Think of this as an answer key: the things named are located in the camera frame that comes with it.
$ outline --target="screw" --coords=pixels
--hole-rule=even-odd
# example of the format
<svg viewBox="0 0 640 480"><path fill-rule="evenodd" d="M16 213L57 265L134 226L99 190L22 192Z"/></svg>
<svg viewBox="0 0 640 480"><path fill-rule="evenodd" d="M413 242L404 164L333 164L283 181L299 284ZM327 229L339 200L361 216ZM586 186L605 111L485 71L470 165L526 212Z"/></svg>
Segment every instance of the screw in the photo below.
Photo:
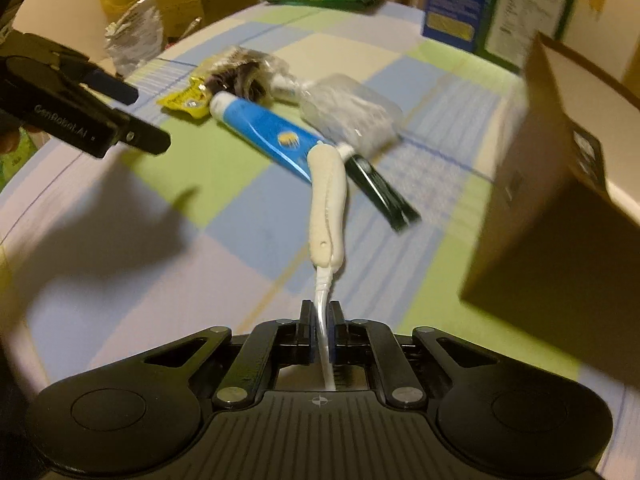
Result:
<svg viewBox="0 0 640 480"><path fill-rule="evenodd" d="M222 388L218 393L216 393L217 398L222 402L228 402L229 404L235 404L236 402L245 400L247 395L248 393L244 388L238 388L237 386L228 386L226 388Z"/></svg>
<svg viewBox="0 0 640 480"><path fill-rule="evenodd" d="M403 404L411 404L412 402L418 402L422 399L424 394L418 388L414 388L413 386L401 386L400 388L396 388L391 393L391 396L402 402Z"/></svg>

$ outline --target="open cardboard box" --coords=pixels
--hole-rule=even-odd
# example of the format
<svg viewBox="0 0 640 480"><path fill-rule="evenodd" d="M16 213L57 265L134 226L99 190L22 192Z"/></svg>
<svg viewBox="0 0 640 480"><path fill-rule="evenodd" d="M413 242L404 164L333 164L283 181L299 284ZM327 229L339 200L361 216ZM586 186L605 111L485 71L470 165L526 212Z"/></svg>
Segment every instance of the open cardboard box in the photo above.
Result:
<svg viewBox="0 0 640 480"><path fill-rule="evenodd" d="M539 35L461 297L640 388L640 100Z"/></svg>

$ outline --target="cream colored handle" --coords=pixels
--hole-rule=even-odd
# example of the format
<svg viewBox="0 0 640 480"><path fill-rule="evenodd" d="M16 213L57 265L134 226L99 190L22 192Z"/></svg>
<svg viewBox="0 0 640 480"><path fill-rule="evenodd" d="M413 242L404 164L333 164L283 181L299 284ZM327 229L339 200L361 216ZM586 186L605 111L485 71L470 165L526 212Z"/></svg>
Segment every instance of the cream colored handle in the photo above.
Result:
<svg viewBox="0 0 640 480"><path fill-rule="evenodd" d="M344 260L342 217L347 198L347 174L342 157L329 144L316 144L306 157L311 171L309 252L316 267L335 272Z"/></svg>

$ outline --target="tablecloth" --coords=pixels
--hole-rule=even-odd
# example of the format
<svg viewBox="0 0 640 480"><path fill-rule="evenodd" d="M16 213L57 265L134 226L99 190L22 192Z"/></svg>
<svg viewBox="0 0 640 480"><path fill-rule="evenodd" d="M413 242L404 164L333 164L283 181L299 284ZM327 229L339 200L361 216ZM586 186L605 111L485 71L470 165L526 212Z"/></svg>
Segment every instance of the tablecloth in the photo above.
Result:
<svg viewBox="0 0 640 480"><path fill-rule="evenodd" d="M312 298L310 186L213 120L185 121L156 104L201 60L239 44L303 78L345 73L405 114L403 142L376 165L422 222L395 234L350 189L346 264L332 292L346 317L399 333L434 326L581 381L615 421L598 471L640 478L635 392L458 299L491 189L503 97L518 79L426 40L422 19L398 4L374 15L252 7L130 79L140 98L126 109L172 134L165 155L118 147L94 160L56 140L40 150L0 194L0 326L30 388L207 326L245 333L296 318ZM297 109L273 109L302 124Z"/></svg>

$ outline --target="blue tube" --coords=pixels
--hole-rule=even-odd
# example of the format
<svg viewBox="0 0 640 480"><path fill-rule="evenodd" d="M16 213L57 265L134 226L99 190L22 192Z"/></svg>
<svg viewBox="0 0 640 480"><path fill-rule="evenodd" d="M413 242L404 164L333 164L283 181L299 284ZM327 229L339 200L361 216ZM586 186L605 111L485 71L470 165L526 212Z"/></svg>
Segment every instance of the blue tube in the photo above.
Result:
<svg viewBox="0 0 640 480"><path fill-rule="evenodd" d="M321 137L255 103L227 92L216 94L211 113L275 162L311 182L306 156Z"/></svg>

